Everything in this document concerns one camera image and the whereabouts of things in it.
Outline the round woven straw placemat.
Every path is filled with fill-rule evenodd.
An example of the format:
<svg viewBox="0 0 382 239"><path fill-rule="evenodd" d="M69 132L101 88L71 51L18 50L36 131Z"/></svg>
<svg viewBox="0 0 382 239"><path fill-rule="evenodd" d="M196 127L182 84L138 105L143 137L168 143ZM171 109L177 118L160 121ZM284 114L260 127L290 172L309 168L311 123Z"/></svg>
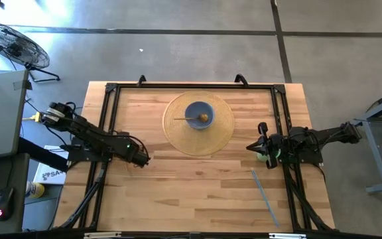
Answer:
<svg viewBox="0 0 382 239"><path fill-rule="evenodd" d="M192 102L207 102L215 113L214 122L206 129L193 129L184 112ZM173 99L162 117L162 128L169 143L177 150L193 156L211 155L229 143L235 127L235 118L230 106L219 96L202 90L187 91Z"/></svg>

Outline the black aluminium table frame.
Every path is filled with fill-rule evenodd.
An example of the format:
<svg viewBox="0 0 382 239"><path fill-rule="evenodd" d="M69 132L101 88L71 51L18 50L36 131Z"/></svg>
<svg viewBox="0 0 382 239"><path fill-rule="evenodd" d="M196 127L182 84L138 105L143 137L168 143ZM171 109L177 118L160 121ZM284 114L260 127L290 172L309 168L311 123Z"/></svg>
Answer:
<svg viewBox="0 0 382 239"><path fill-rule="evenodd" d="M218 152L194 157L166 139L162 117L177 96L191 90L225 100L235 118L229 143ZM268 169L246 147L257 140L257 126L277 130L282 107L274 108L264 83L145 82L107 93L105 82L90 82L82 115L105 129L128 131L149 150L151 161L139 168L114 159L108 166L97 229L126 232L291 232L283 170ZM277 228L253 180L257 173Z"/></svg>

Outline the white printed cardboard box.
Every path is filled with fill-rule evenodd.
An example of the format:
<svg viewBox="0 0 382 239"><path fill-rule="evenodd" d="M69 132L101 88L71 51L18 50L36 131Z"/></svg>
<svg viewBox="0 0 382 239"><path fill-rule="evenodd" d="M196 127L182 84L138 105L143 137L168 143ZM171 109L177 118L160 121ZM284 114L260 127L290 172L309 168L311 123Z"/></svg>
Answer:
<svg viewBox="0 0 382 239"><path fill-rule="evenodd" d="M65 159L68 158L69 152L61 149L59 146L45 145L44 148ZM63 185L65 180L65 172L49 167L48 165L45 165L43 163L39 163L33 182L40 183L43 185Z"/></svg>

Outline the dark desk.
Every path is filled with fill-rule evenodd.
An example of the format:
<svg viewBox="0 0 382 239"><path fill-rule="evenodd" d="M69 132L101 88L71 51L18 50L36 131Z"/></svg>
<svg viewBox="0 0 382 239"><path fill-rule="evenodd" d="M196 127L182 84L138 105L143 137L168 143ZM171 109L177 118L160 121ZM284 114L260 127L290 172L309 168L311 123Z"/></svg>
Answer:
<svg viewBox="0 0 382 239"><path fill-rule="evenodd" d="M0 234L21 231L28 168L27 154L0 157L0 190L6 187L13 187L15 190L13 215L6 221L0 221Z"/></svg>

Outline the silver corner bracket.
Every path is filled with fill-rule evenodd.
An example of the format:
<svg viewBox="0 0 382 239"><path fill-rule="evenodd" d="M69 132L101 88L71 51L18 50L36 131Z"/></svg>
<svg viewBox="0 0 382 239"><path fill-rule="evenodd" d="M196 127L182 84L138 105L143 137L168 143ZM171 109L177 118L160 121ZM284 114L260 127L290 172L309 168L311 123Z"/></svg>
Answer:
<svg viewBox="0 0 382 239"><path fill-rule="evenodd" d="M121 232L88 232L83 239L114 239L122 237Z"/></svg>
<svg viewBox="0 0 382 239"><path fill-rule="evenodd" d="M307 239L305 234L269 233L269 239Z"/></svg>

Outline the yellow-labelled bottle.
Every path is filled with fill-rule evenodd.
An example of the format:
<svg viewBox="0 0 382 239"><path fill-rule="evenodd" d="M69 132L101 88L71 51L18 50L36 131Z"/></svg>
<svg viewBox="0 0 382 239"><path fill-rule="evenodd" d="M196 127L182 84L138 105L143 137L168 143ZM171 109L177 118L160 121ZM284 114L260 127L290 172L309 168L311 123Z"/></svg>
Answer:
<svg viewBox="0 0 382 239"><path fill-rule="evenodd" d="M31 199L40 198L44 194L44 185L40 183L34 183L32 181L27 181L25 196Z"/></svg>

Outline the blue-grey bowl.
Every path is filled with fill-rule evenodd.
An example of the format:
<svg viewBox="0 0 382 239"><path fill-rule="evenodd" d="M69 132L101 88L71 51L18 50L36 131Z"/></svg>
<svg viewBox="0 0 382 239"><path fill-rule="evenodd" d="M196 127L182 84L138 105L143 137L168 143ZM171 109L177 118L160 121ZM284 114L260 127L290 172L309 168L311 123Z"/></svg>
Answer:
<svg viewBox="0 0 382 239"><path fill-rule="evenodd" d="M198 117L202 114L208 116L207 121L200 121ZM209 128L214 122L215 113L213 107L207 102L192 102L184 112L186 123L193 129Z"/></svg>

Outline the black computer mouse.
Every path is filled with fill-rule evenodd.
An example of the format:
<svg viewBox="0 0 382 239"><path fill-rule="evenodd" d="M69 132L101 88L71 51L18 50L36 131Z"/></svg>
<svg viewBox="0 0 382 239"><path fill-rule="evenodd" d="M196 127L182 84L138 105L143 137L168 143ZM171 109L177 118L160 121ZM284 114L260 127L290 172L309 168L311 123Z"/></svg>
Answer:
<svg viewBox="0 0 382 239"><path fill-rule="evenodd" d="M12 217L14 212L13 187L6 187L0 190L0 221L6 221Z"/></svg>

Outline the blue drinking straw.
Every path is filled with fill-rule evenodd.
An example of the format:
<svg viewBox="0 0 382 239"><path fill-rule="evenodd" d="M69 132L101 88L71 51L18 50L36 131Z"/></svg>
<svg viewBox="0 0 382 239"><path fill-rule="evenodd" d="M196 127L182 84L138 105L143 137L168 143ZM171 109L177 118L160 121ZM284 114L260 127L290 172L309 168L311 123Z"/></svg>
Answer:
<svg viewBox="0 0 382 239"><path fill-rule="evenodd" d="M254 168L251 168L251 174L253 176L253 180L257 184L257 188L259 189L259 192L261 193L261 196L263 197L263 200L265 201L265 204L267 206L269 214L271 215L271 218L273 219L273 222L274 222L275 226L277 228L279 228L279 226L280 226L279 221L277 220L277 217L275 216L275 213L273 212L273 209L271 208L270 202L269 202L269 200L268 200L268 198L267 198L267 196L266 196L266 194L264 192L264 189L263 189L263 187L261 185L261 182L260 182L260 180L259 180L259 178L257 176L257 173L254 170Z"/></svg>

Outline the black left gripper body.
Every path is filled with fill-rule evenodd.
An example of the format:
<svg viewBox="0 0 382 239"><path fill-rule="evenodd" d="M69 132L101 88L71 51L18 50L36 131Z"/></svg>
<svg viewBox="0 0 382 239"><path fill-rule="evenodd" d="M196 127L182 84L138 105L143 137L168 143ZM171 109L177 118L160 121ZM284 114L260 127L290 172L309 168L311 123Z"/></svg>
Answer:
<svg viewBox="0 0 382 239"><path fill-rule="evenodd" d="M128 143L123 148L121 158L128 163L144 163L144 153L132 143Z"/></svg>

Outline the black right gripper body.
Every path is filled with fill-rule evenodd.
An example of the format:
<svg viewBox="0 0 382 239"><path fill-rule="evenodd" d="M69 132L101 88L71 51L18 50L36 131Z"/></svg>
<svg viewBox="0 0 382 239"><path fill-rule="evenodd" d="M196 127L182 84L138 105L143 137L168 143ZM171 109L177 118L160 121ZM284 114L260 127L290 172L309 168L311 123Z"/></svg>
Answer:
<svg viewBox="0 0 382 239"><path fill-rule="evenodd" d="M274 156L274 152L281 150L281 155L277 159L286 159L289 156L289 150L286 142L286 138L279 133L274 133L271 135L267 135L268 127L265 122L261 122L258 125L258 132L261 134L259 139L264 139L267 143L267 148L269 150L268 154Z"/></svg>

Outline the black floor fan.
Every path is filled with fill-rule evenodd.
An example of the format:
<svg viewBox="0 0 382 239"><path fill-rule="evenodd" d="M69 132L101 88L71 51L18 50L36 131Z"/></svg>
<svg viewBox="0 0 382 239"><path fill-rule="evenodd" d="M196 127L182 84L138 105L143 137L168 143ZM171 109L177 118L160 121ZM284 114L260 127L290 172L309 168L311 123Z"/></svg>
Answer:
<svg viewBox="0 0 382 239"><path fill-rule="evenodd" d="M52 78L37 80L29 73L34 82L60 81L59 75L44 70L50 65L50 58L39 44L23 33L1 23L0 54L11 62L24 66L29 72L39 71L52 76Z"/></svg>

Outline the wooden stick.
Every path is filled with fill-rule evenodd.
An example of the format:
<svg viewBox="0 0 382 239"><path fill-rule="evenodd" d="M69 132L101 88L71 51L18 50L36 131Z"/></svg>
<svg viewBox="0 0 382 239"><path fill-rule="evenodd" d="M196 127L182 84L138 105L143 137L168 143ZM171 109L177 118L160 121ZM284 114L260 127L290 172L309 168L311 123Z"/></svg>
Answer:
<svg viewBox="0 0 382 239"><path fill-rule="evenodd" d="M174 120L198 120L201 122L207 122L209 120L209 117L207 114L199 114L197 117L194 118L175 118Z"/></svg>

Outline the teal plastic cup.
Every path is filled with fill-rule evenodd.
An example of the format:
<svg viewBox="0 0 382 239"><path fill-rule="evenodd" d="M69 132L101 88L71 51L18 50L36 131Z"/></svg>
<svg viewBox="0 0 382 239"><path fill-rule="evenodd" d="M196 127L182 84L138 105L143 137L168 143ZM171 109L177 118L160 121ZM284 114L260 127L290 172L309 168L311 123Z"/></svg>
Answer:
<svg viewBox="0 0 382 239"><path fill-rule="evenodd" d="M281 155L281 150L274 152L274 156L277 159ZM263 163L266 163L271 160L271 157L269 155L262 155L260 153L257 153L257 160Z"/></svg>

